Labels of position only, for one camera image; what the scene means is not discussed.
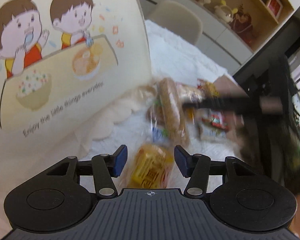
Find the yellow rice cracker packet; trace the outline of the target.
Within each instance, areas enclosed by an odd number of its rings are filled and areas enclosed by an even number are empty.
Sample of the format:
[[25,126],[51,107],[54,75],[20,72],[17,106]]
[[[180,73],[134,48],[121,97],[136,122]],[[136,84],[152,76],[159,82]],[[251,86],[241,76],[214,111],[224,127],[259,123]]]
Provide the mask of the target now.
[[127,187],[135,189],[164,189],[174,166],[169,148],[143,144],[129,169]]

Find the long biscuit sleeve packet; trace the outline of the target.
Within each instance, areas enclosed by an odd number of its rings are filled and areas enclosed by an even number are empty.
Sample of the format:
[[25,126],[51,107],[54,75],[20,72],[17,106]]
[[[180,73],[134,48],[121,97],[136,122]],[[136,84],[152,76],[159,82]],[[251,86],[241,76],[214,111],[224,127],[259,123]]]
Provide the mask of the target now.
[[190,143],[185,115],[177,92],[177,86],[171,78],[158,83],[158,97],[147,111],[150,122],[151,141],[162,145],[181,145]]

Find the red green snack packet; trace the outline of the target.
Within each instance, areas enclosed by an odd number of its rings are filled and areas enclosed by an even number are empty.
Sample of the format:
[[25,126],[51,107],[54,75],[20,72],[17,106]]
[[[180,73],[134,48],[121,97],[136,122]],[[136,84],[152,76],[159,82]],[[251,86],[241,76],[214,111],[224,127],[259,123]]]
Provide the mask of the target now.
[[220,112],[210,108],[194,111],[194,122],[198,127],[201,141],[221,142],[231,137],[227,135],[232,129],[243,126],[243,118],[235,113]]

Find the beige scalloped cloth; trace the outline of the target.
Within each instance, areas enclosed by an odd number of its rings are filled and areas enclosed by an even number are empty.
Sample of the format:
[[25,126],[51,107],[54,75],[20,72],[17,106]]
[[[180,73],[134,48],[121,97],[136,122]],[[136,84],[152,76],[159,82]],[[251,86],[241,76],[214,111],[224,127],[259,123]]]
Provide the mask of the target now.
[[123,97],[94,114],[74,131],[85,157],[91,150],[93,140],[102,140],[111,135],[116,124],[125,121],[133,112],[143,107],[136,98]]

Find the white bear figurine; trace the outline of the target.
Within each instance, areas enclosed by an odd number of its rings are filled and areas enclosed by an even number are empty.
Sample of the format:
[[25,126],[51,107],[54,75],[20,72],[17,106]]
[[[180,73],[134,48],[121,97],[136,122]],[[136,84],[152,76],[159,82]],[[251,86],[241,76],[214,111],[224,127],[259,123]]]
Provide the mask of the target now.
[[231,9],[225,0],[221,0],[220,5],[215,6],[214,14],[223,20],[225,23],[231,23],[234,19],[234,14],[238,12],[237,8]]

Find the beige dining chair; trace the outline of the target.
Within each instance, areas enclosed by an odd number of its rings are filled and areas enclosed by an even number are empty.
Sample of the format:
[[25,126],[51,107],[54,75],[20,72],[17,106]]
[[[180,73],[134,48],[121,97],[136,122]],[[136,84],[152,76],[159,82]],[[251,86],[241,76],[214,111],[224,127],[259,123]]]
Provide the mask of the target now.
[[196,45],[203,32],[200,18],[184,5],[164,0],[149,13],[147,19]]

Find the red framed picture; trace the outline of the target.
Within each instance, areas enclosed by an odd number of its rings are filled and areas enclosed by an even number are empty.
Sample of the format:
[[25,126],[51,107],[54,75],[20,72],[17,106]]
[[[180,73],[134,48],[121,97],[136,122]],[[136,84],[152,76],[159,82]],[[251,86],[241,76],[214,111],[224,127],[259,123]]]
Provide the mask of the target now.
[[280,18],[283,9],[283,5],[280,0],[267,0],[266,7],[277,20]]

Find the wooden wall shelf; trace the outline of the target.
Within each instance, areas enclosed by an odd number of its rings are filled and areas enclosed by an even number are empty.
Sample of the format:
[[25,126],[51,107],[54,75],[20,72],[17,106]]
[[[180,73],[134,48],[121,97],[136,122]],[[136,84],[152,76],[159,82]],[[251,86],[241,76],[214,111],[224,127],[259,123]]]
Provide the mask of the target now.
[[[159,3],[163,0],[150,0]],[[213,14],[256,52],[294,12],[289,0],[172,0],[195,5]]]

